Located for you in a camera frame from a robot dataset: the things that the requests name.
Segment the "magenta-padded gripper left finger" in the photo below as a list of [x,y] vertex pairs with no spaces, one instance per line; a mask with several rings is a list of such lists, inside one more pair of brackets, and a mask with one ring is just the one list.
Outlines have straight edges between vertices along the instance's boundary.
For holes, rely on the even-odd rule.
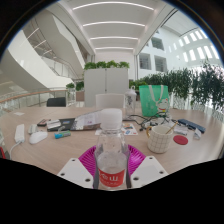
[[58,176],[81,187],[93,189],[96,186],[94,183],[96,172],[95,149],[96,147],[92,146],[79,158],[71,158],[59,171]]

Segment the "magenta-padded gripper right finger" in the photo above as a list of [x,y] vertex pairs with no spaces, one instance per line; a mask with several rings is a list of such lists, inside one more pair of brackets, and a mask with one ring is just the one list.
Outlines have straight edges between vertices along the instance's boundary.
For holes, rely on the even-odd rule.
[[140,188],[168,175],[154,156],[145,156],[134,146],[129,145],[128,188]]

